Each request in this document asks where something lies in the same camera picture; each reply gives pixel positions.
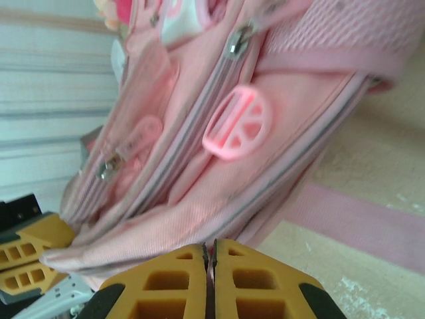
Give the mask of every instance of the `white plastic piece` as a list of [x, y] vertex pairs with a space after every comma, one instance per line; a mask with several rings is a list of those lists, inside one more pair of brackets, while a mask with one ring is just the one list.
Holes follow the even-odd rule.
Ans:
[[94, 292], [77, 275], [70, 275], [12, 319], [48, 319], [91, 299]]
[[124, 72], [124, 66], [126, 65], [126, 52], [124, 51], [121, 41], [118, 39], [115, 39], [112, 43], [111, 64], [117, 82], [120, 83]]
[[188, 38], [194, 37], [212, 24], [203, 25], [200, 22], [199, 0], [174, 0], [169, 1], [163, 13], [161, 42], [164, 45], [175, 45]]

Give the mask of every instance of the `backpack strap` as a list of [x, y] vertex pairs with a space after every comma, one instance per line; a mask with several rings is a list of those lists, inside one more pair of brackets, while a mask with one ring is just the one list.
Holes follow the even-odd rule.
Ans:
[[127, 57], [120, 79], [120, 88], [123, 88], [139, 57], [141, 51], [140, 41], [138, 41], [139, 36], [152, 28], [152, 23], [154, 23], [152, 19], [155, 17], [155, 13], [159, 10], [160, 5], [161, 0], [133, 0], [127, 39], [124, 44]]
[[284, 219], [425, 274], [425, 218], [307, 184]]
[[423, 0], [315, 0], [270, 31], [257, 72], [362, 72], [392, 88], [425, 28]]

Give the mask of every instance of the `beige floor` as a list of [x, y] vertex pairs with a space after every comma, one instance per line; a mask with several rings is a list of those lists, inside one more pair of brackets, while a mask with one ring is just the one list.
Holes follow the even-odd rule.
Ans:
[[[425, 216], [425, 41], [397, 89], [361, 104], [314, 180]], [[286, 222], [260, 251], [320, 280], [349, 319], [425, 318], [425, 276]]]

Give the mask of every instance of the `pink fabric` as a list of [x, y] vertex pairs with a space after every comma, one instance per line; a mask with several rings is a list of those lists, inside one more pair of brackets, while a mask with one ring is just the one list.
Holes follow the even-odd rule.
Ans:
[[425, 274], [425, 217], [307, 184], [284, 219]]

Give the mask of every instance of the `yellow plastic piece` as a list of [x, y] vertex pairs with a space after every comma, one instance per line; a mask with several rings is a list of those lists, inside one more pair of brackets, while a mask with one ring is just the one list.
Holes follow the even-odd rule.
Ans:
[[126, 287], [106, 319], [199, 319], [205, 317], [207, 276], [200, 245], [151, 259], [108, 279]]
[[74, 231], [51, 213], [16, 231], [20, 238], [0, 245], [0, 270], [37, 261], [46, 249], [71, 244]]
[[216, 259], [217, 319], [316, 319], [299, 289], [323, 289], [314, 278], [231, 240], [218, 241]]
[[44, 294], [66, 276], [36, 261], [0, 272], [0, 289], [11, 296], [34, 289], [40, 289], [40, 294]]

